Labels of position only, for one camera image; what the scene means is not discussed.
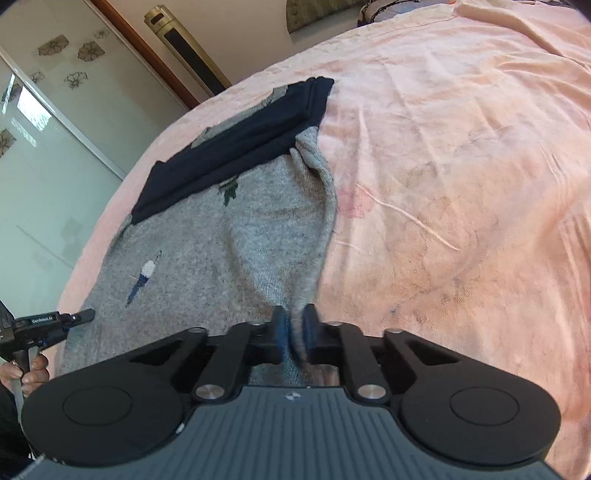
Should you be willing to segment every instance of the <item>round black pad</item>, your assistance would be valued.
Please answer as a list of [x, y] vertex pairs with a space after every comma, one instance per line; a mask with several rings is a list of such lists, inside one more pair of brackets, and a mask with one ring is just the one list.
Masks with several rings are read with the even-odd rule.
[[109, 466], [145, 456], [172, 438], [183, 406], [141, 364], [97, 364], [58, 377], [22, 411], [33, 447], [69, 465]]
[[543, 458], [560, 427], [556, 402], [542, 388], [468, 361], [428, 367], [400, 413], [429, 450], [477, 466]]
[[70, 395], [64, 413], [78, 425], [100, 427], [123, 420], [133, 405], [129, 394], [119, 388], [90, 387]]
[[503, 425], [519, 412], [516, 399], [507, 392], [488, 387], [460, 390], [450, 400], [450, 406], [462, 420], [482, 427]]

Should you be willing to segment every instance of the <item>embroidered plant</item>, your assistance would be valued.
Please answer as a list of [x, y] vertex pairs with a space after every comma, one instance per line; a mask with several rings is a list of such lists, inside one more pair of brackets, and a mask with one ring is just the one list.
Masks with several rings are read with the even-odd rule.
[[238, 188], [238, 175], [232, 177], [230, 180], [220, 184], [217, 188], [219, 193], [223, 192], [223, 204], [225, 207], [230, 203], [230, 198], [236, 198], [236, 189]]

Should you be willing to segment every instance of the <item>black sleeve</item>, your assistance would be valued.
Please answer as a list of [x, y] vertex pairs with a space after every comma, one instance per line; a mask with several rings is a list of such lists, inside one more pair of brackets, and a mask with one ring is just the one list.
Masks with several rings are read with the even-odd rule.
[[12, 394], [0, 385], [0, 480], [20, 473], [31, 459], [29, 444], [17, 419]]

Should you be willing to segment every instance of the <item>ribbed gray cover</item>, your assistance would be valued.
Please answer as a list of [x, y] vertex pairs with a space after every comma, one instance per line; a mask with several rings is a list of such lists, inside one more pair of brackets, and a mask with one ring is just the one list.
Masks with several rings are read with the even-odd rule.
[[171, 443], [147, 457], [86, 469], [41, 460], [27, 480], [557, 480], [544, 463], [470, 471], [414, 446], [390, 413], [342, 388], [244, 387], [233, 402], [198, 408]]

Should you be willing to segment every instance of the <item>floral decal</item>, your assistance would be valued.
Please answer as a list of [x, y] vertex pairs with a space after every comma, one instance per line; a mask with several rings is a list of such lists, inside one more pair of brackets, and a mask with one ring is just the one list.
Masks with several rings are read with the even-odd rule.
[[39, 51], [39, 55], [43, 57], [49, 57], [61, 52], [69, 44], [70, 41], [64, 35], [59, 35], [49, 42], [41, 45], [41, 47], [39, 47], [37, 50]]
[[84, 80], [88, 80], [88, 75], [86, 72], [70, 73], [66, 78], [64, 78], [64, 82], [69, 83], [71, 89], [78, 88], [84, 83]]
[[78, 50], [78, 58], [84, 61], [94, 61], [104, 54], [105, 51], [95, 41], [85, 43]]
[[29, 78], [36, 84], [45, 78], [45, 74], [41, 70], [36, 70], [29, 75]]
[[4, 156], [15, 141], [17, 139], [6, 128], [0, 132], [0, 157]]
[[101, 28], [100, 30], [97, 30], [96, 32], [93, 33], [95, 38], [98, 38], [99, 40], [101, 38], [108, 37], [110, 34], [111, 34], [111, 31], [107, 27]]

